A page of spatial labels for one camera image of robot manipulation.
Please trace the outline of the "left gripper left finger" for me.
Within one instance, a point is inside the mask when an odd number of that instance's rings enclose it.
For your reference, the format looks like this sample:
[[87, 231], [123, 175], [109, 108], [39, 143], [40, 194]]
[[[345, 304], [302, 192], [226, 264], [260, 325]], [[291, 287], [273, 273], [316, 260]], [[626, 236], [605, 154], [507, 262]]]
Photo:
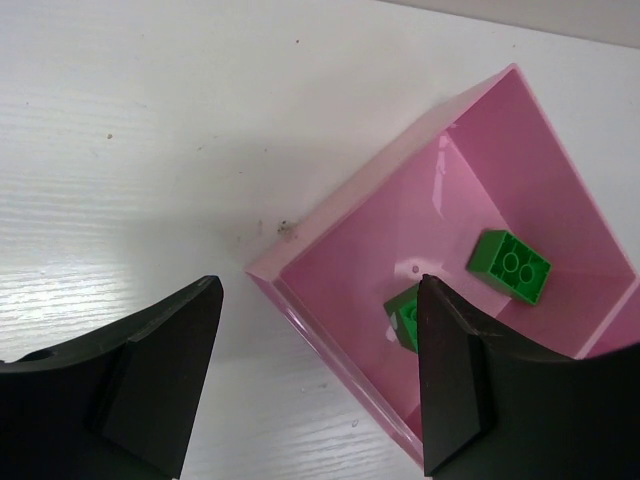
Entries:
[[158, 303], [1, 366], [5, 479], [177, 479], [224, 290], [203, 277]]

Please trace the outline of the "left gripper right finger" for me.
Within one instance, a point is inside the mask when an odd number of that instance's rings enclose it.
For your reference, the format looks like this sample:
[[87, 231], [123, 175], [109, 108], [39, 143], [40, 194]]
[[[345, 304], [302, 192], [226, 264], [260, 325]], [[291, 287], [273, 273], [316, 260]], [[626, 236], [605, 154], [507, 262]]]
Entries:
[[432, 479], [635, 479], [639, 348], [575, 360], [425, 275], [423, 469]]

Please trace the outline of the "green on yellow lego stack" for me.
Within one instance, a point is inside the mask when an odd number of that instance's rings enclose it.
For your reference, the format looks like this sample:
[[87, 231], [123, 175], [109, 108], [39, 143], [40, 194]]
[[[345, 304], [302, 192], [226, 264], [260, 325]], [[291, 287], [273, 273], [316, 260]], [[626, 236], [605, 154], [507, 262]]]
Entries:
[[399, 344], [413, 353], [418, 352], [418, 289], [419, 284], [416, 283], [383, 305]]

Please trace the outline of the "green square lego brick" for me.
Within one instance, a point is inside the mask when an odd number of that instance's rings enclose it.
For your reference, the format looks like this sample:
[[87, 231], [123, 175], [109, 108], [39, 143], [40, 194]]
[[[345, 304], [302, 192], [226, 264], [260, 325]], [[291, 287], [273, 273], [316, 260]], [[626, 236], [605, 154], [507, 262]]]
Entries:
[[507, 230], [484, 231], [466, 269], [494, 290], [537, 305], [552, 264]]

